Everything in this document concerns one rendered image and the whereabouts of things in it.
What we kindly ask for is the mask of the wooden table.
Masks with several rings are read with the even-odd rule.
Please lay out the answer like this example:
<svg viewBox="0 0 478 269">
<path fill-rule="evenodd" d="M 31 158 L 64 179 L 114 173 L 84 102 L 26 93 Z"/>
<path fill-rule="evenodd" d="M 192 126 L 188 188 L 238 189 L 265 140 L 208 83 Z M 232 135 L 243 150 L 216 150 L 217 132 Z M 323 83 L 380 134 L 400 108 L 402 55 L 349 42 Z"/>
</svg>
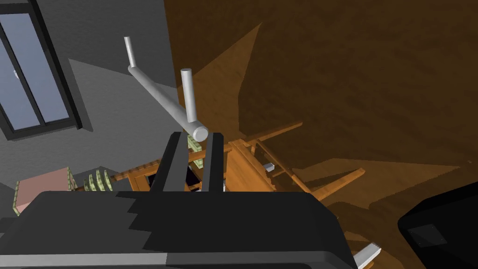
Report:
<svg viewBox="0 0 478 269">
<path fill-rule="evenodd" d="M 226 172 L 224 173 L 225 186 L 228 191 L 276 191 L 272 184 L 272 178 L 286 173 L 306 193 L 311 193 L 321 201 L 339 189 L 345 187 L 365 173 L 359 168 L 325 186 L 312 191 L 294 172 L 287 168 L 284 163 L 266 147 L 263 143 L 268 138 L 275 137 L 302 125 L 301 121 L 277 127 L 271 131 L 265 131 L 246 138 L 237 139 L 224 145 L 227 153 Z M 278 166 L 278 172 L 267 172 L 255 156 L 256 149 L 264 152 L 267 160 Z M 133 191 L 148 191 L 147 176 L 155 174 L 159 168 L 161 159 L 121 172 L 111 177 L 113 182 L 128 178 Z"/>
</svg>

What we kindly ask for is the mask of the black framed window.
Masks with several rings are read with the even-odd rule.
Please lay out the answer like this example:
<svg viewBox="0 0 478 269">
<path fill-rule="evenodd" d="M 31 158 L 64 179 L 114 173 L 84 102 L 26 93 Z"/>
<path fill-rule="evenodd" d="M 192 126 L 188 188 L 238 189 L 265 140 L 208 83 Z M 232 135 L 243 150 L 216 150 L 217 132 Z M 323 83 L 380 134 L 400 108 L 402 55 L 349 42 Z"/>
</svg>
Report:
<svg viewBox="0 0 478 269">
<path fill-rule="evenodd" d="M 37 0 L 0 0 L 0 129 L 16 141 L 82 122 Z"/>
</svg>

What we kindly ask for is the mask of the pink green-edged box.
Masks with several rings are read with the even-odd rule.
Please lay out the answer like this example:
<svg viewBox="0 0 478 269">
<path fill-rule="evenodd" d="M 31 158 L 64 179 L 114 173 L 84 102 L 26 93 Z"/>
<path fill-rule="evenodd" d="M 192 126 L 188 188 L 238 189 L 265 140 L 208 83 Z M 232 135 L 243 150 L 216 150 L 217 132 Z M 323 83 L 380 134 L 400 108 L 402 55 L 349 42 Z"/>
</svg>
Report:
<svg viewBox="0 0 478 269">
<path fill-rule="evenodd" d="M 19 216 L 43 191 L 73 191 L 76 188 L 76 181 L 68 167 L 18 181 L 15 187 L 13 210 Z"/>
</svg>

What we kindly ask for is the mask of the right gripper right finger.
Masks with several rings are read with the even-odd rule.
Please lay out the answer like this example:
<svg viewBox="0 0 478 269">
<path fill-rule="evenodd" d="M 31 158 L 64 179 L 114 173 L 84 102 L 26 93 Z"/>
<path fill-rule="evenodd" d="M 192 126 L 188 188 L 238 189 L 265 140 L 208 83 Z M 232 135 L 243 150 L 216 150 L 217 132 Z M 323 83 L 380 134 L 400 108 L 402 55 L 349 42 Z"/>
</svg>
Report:
<svg viewBox="0 0 478 269">
<path fill-rule="evenodd" d="M 224 137 L 210 133 L 207 139 L 204 160 L 202 192 L 224 191 Z"/>
</svg>

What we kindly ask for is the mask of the black block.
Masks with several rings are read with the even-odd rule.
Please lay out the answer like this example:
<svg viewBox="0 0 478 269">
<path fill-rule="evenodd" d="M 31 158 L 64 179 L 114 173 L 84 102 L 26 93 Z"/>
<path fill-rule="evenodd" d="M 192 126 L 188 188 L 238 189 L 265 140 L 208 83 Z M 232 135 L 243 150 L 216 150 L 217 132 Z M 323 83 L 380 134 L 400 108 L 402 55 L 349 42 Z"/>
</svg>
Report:
<svg viewBox="0 0 478 269">
<path fill-rule="evenodd" d="M 478 269 L 478 182 L 424 199 L 397 225 L 426 269 Z"/>
</svg>

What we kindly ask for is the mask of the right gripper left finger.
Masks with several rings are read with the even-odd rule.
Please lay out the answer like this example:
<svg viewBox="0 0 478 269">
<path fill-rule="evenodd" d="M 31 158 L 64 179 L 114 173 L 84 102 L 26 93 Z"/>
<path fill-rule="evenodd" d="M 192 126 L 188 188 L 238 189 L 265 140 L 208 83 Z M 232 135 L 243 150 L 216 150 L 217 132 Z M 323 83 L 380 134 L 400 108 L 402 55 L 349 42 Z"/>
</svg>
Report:
<svg viewBox="0 0 478 269">
<path fill-rule="evenodd" d="M 173 132 L 169 138 L 151 192 L 185 191 L 188 168 L 188 135 Z"/>
</svg>

